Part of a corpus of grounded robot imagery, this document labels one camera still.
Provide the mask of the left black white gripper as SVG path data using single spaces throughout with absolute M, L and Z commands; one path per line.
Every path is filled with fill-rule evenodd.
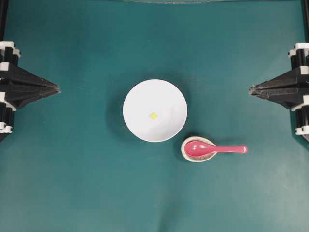
M 14 130 L 15 112 L 27 104 L 59 93 L 59 86 L 18 66 L 21 52 L 13 41 L 0 42 L 0 141 Z M 26 85 L 11 85 L 10 80 Z

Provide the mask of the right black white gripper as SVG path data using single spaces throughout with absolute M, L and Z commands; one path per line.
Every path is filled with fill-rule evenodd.
M 295 113 L 295 134 L 309 140 L 309 44 L 296 43 L 288 53 L 291 70 L 249 88 L 249 93 Z

